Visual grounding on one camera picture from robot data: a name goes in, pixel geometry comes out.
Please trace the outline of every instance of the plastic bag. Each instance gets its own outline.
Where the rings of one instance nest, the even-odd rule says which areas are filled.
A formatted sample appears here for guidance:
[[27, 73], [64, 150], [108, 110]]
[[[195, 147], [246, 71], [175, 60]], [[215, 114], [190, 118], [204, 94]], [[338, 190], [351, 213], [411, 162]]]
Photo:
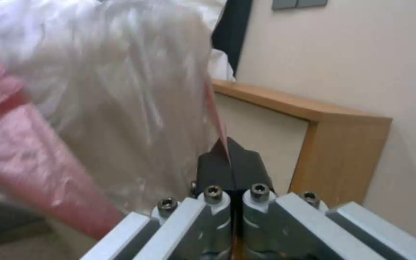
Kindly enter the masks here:
[[94, 238], [122, 215], [0, 65], [0, 186]]
[[183, 199], [198, 155], [216, 139], [205, 103], [209, 30], [168, 0], [77, 1], [38, 13], [52, 2], [0, 1], [0, 20], [21, 12], [12, 21], [18, 31], [0, 24], [8, 72], [27, 82], [31, 100], [122, 211]]

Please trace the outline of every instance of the wooden board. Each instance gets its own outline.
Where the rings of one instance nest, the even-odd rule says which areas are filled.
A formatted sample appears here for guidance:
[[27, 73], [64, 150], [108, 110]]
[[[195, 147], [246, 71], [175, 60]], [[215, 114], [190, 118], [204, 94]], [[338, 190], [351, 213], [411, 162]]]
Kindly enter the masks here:
[[309, 122], [289, 191], [362, 203], [392, 119], [263, 87], [213, 80], [218, 93]]

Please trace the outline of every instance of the screw head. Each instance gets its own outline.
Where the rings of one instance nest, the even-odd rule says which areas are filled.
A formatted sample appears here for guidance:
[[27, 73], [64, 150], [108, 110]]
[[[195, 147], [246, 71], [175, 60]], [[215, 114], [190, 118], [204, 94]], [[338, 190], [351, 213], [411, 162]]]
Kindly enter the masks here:
[[196, 181], [191, 181], [190, 182], [190, 194], [192, 196], [195, 196], [197, 192], [197, 182]]
[[203, 191], [205, 202], [209, 204], [217, 204], [222, 200], [222, 188], [218, 185], [210, 185]]
[[305, 191], [300, 194], [300, 197], [312, 207], [318, 209], [320, 205], [320, 197], [312, 191]]
[[250, 188], [251, 198], [256, 202], [266, 202], [269, 200], [269, 187], [264, 183], [253, 184]]
[[160, 199], [157, 205], [158, 212], [162, 217], [169, 217], [178, 208], [178, 201], [172, 197]]

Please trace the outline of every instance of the black cloth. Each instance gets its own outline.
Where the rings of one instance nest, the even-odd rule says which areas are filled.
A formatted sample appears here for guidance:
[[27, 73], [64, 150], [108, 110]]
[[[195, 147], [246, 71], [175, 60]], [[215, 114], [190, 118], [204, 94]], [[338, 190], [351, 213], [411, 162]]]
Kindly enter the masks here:
[[221, 21], [211, 36], [213, 48], [224, 51], [237, 72], [253, 0], [228, 0]]

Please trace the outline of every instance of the metal machine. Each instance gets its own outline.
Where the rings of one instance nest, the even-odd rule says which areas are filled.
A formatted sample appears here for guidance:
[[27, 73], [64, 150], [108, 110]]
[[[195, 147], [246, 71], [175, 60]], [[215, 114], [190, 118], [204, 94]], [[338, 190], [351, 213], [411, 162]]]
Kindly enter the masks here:
[[194, 198], [129, 214], [81, 260], [416, 260], [416, 238], [354, 202], [277, 197], [259, 154], [228, 145], [230, 161], [219, 143], [200, 156]]

